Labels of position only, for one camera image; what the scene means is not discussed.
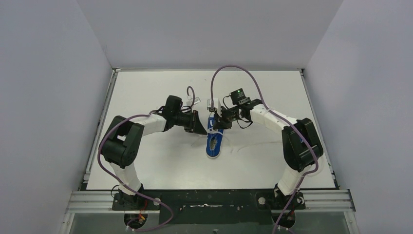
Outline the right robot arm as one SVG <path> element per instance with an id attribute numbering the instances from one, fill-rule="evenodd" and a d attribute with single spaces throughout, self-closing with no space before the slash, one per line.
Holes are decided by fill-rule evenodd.
<path id="1" fill-rule="evenodd" d="M 286 168 L 274 188 L 274 202 L 280 208 L 288 208 L 307 175 L 319 170 L 319 158 L 324 149 L 309 118 L 289 117 L 269 108 L 261 99 L 247 97 L 243 89 L 230 93 L 233 107 L 221 107 L 220 101 L 211 97 L 207 109 L 214 114 L 212 128 L 230 129 L 232 123 L 243 118 L 268 130 L 281 134 L 283 158 Z"/>

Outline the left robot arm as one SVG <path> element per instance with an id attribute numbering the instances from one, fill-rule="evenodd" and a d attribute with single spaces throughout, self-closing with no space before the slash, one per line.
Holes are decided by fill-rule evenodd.
<path id="1" fill-rule="evenodd" d="M 115 204 L 138 210 L 149 199 L 142 193 L 143 184 L 134 165 L 142 137 L 168 131 L 174 126 L 183 127 L 187 133 L 207 134 L 198 112 L 184 112 L 182 106 L 180 97 L 170 95 L 165 105 L 153 113 L 114 117 L 99 145 L 98 164 L 118 182 Z"/>

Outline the blue sneaker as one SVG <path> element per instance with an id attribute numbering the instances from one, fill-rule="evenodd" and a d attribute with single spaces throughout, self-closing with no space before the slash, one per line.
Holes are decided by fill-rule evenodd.
<path id="1" fill-rule="evenodd" d="M 210 113 L 207 119 L 207 144 L 206 144 L 206 154 L 210 159 L 215 159 L 219 156 L 222 140 L 224 138 L 224 129 L 214 129 L 213 125 L 215 123 L 215 118 L 213 113 Z"/>

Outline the aluminium frame rail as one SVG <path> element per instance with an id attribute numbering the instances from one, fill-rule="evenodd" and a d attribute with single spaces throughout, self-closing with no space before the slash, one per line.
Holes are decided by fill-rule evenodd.
<path id="1" fill-rule="evenodd" d="M 164 207 L 175 212 L 185 208 L 234 208 L 242 211 L 247 208 L 281 211 L 285 202 L 278 202 L 272 189 L 244 190 L 146 190 L 145 195 L 154 198 L 146 201 L 142 208 L 115 204 L 117 192 L 78 191 L 71 194 L 68 213 L 124 213 L 156 214 Z M 301 190 L 289 206 L 303 212 L 354 212 L 355 205 L 349 190 Z"/>

